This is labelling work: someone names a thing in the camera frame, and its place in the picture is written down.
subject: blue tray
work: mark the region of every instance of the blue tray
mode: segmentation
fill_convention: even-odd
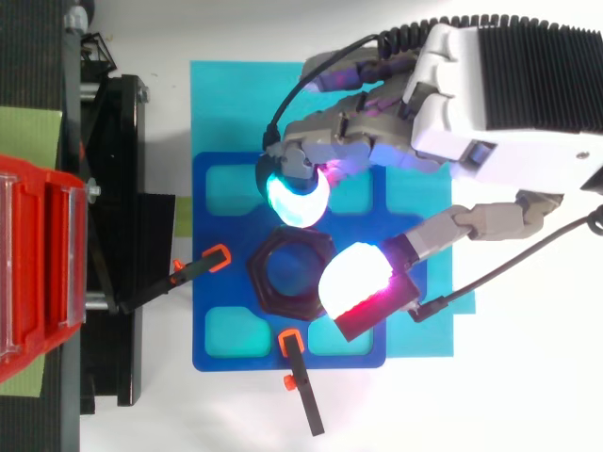
[[[193,249],[198,256],[221,242],[234,258],[231,266],[194,283],[195,366],[200,370],[286,368],[276,335],[290,327],[302,332],[310,368],[375,367],[386,355],[450,356],[453,314],[472,313],[472,297],[420,325],[407,314],[396,313],[350,344],[326,316],[309,324],[260,311],[245,262],[279,219],[255,189],[253,165],[269,115],[300,69],[297,63],[191,65]],[[285,121],[340,97],[339,93],[304,93]],[[379,242],[399,234],[449,205],[446,169],[433,175],[373,169],[334,191],[330,211],[317,227],[331,234],[342,250],[354,241]],[[428,298],[451,290],[451,262],[451,252],[446,251],[413,270]]]

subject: red plastic box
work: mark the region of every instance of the red plastic box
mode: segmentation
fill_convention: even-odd
[[[0,382],[81,326],[87,208],[76,177],[0,155]]]

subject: hexagonal nut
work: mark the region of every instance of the hexagonal nut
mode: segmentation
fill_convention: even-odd
[[[308,295],[288,296],[276,290],[269,280],[267,268],[270,255],[290,243],[302,243],[310,247],[322,262],[323,268],[335,256],[335,246],[330,235],[312,229],[279,226],[247,261],[247,271],[264,312],[312,321],[324,312],[318,297],[318,287]]]

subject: green tape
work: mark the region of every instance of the green tape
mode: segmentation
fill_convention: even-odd
[[[54,168],[62,113],[0,106],[0,153]]]
[[[180,238],[192,237],[192,197],[176,198],[176,224],[174,236]]]
[[[0,384],[0,396],[39,397],[44,358],[44,355],[39,356],[26,369]]]

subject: black metal frame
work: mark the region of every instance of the black metal frame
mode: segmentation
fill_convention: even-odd
[[[119,308],[170,272],[175,197],[143,190],[143,88],[135,75],[104,78],[94,101],[82,104],[82,142],[90,177],[101,188],[89,217],[88,290],[105,294],[106,311],[88,311],[82,327],[83,414],[94,396],[140,397],[142,310]]]
[[[86,182],[91,176],[103,181],[103,167],[94,161],[89,165],[89,159],[94,157],[94,134],[98,131],[103,135],[100,125],[103,114],[91,121],[86,108],[84,127],[80,130],[81,42],[79,36],[66,32],[63,24],[64,14],[75,3],[75,0],[3,1],[0,105],[61,110],[57,168]],[[109,222],[102,211],[110,212],[115,204],[110,202],[114,200],[110,196],[111,184],[101,186],[104,194],[97,199],[89,221],[89,290],[100,287],[111,309],[88,312],[88,322],[81,332],[46,355],[39,398],[0,396],[2,450],[76,452],[80,405],[84,408],[82,412],[93,412],[94,395],[117,395],[119,405],[132,405],[140,395],[142,312],[121,314],[116,303],[168,275],[175,198],[140,193],[144,127],[140,80],[123,76],[105,82],[104,89],[109,94],[105,105],[114,108],[113,112],[120,111],[119,127],[115,130],[124,156],[118,171],[121,187],[118,198],[123,196],[124,202],[123,215],[114,217],[113,225],[107,226]],[[89,151],[84,159],[80,155],[82,138]],[[114,250],[107,244],[107,231],[132,240],[132,247],[123,251],[128,259],[118,263],[117,268],[112,257]],[[119,266],[130,267],[122,272]]]
[[[63,25],[73,4],[74,0],[2,3],[0,105],[61,110],[57,168],[78,174],[80,39]],[[0,397],[0,448],[79,450],[79,341],[77,333],[46,355],[40,397]]]

